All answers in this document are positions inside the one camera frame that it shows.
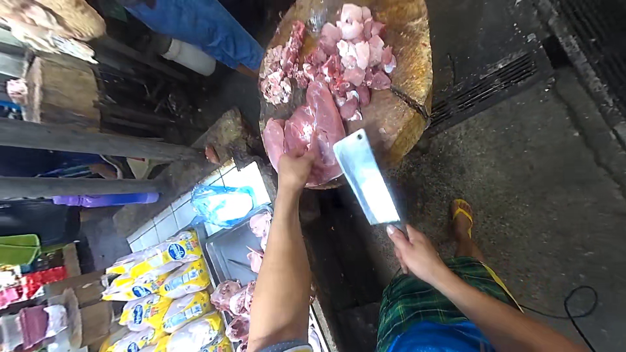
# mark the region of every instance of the plaid shorts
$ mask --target plaid shorts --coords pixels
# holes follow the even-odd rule
[[[515,306],[513,298],[476,258],[456,257],[444,262],[468,284]],[[376,351],[386,351],[398,335],[419,321],[453,324],[467,320],[448,298],[429,284],[412,275],[397,275],[382,292]]]

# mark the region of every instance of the black cable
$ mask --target black cable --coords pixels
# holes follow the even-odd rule
[[[591,308],[589,308],[583,314],[572,316],[572,314],[570,313],[570,307],[569,307],[568,304],[569,304],[570,299],[572,298],[572,296],[576,292],[578,292],[578,290],[581,290],[581,289],[590,289],[591,292],[593,292],[593,304],[592,304]],[[538,311],[536,309],[533,309],[533,308],[530,308],[530,307],[526,307],[526,306],[524,306],[522,304],[520,304],[520,307],[522,307],[524,309],[528,309],[529,311],[533,311],[533,312],[535,312],[537,314],[540,314],[542,316],[546,316],[548,318],[569,319],[572,322],[572,324],[574,325],[574,328],[576,328],[576,331],[578,331],[578,334],[580,335],[580,337],[582,337],[583,340],[585,340],[585,343],[587,344],[589,349],[592,350],[592,352],[596,352],[595,348],[593,348],[593,346],[591,345],[591,342],[589,342],[589,340],[587,339],[585,334],[583,334],[583,332],[580,330],[580,328],[576,324],[576,321],[574,320],[575,318],[584,318],[586,316],[590,316],[593,313],[593,311],[598,307],[598,292],[596,292],[596,290],[593,287],[582,285],[582,286],[576,287],[575,289],[570,291],[570,293],[567,295],[567,297],[565,297],[565,299],[563,300],[563,307],[565,308],[565,312],[567,313],[567,316],[557,316],[557,315],[547,314],[547,313]]]

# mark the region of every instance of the tree stump cutting board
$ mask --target tree stump cutting board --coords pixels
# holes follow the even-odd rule
[[[299,62],[316,46],[319,33],[326,22],[335,23],[344,3],[368,6],[376,21],[386,24],[385,45],[393,47],[398,66],[389,75],[390,90],[371,90],[371,102],[361,108],[363,120],[345,124],[346,133],[365,128],[374,154],[382,168],[397,165],[428,126],[431,111],[433,64],[428,27],[428,11],[424,0],[296,0],[283,17],[268,48],[284,45],[289,39],[292,23],[301,20],[306,25],[304,44]],[[306,90],[298,88],[292,79],[290,102],[273,105],[261,97],[259,125],[261,131],[270,118],[288,119],[305,103]],[[337,187],[342,182],[331,181],[316,188]]]

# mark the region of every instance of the drain grate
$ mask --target drain grate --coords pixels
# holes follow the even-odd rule
[[[620,0],[551,0],[589,65],[626,115],[626,6]]]
[[[433,103],[428,135],[435,135],[479,113],[534,83],[538,72],[536,55],[525,53],[502,68],[482,77],[467,89],[460,89],[445,99]]]

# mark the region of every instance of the cleaver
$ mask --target cleaver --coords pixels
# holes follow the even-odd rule
[[[332,149],[370,225],[393,224],[402,229],[365,130],[352,133],[335,143]]]

